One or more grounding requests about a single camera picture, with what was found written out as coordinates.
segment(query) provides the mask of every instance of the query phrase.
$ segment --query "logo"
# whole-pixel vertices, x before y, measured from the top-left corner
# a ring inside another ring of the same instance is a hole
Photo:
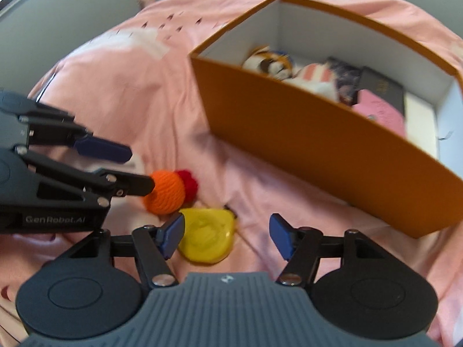
[[[221,282],[224,282],[226,284],[230,284],[231,282],[233,282],[235,280],[235,278],[233,278],[231,275],[225,275],[224,277],[221,278]]]
[[[85,217],[33,217],[27,215],[24,221],[26,224],[84,224]]]

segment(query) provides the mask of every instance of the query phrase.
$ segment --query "black circular disk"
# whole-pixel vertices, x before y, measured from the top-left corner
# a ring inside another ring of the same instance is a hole
[[[142,305],[140,284],[108,264],[52,262],[19,289],[16,308],[28,332],[84,339],[129,321]]]
[[[434,289],[412,270],[374,265],[328,273],[313,285],[310,298],[327,321],[370,339],[400,339],[426,330],[438,305]]]
[[[57,307],[82,309],[97,302],[103,294],[100,283],[87,278],[67,278],[51,286],[48,298]]]

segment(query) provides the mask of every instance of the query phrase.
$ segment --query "red knitted ball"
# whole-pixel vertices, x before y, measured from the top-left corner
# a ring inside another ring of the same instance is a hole
[[[190,171],[181,170],[175,171],[175,173],[180,176],[185,186],[184,203],[193,201],[196,198],[196,194],[198,194],[198,182],[193,178]]]

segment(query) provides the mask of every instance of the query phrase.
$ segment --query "pink blanket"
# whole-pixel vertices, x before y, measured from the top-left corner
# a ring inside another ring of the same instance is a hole
[[[357,228],[430,281],[440,303],[429,336],[445,347],[453,346],[463,338],[463,225],[411,239],[209,134],[188,53],[262,1],[151,4],[60,61],[50,71],[56,77],[42,101],[75,113],[77,122],[96,135],[130,145],[136,155],[129,170],[187,168],[200,183],[198,205],[228,204],[237,212],[238,230],[230,256],[204,267],[176,253],[170,264],[180,279],[192,271],[267,271],[275,277],[285,262],[269,237],[273,212],[295,226],[309,225],[326,235]],[[463,40],[414,5],[402,0],[326,1],[395,27],[463,71]],[[62,149],[46,152],[76,167],[92,165]],[[113,202],[105,227],[113,234],[129,234],[147,223],[159,221],[144,211],[139,199],[128,198]],[[20,285],[82,236],[0,236],[1,345],[14,346],[26,336],[14,310]],[[323,260],[320,273],[336,264],[336,260]],[[130,260],[120,259],[117,266],[136,276]]]

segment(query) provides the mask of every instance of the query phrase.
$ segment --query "orange knitted ball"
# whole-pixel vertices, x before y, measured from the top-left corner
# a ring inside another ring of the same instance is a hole
[[[154,190],[143,198],[146,209],[156,215],[179,210],[185,201],[185,186],[181,177],[171,171],[155,171],[151,175]]]

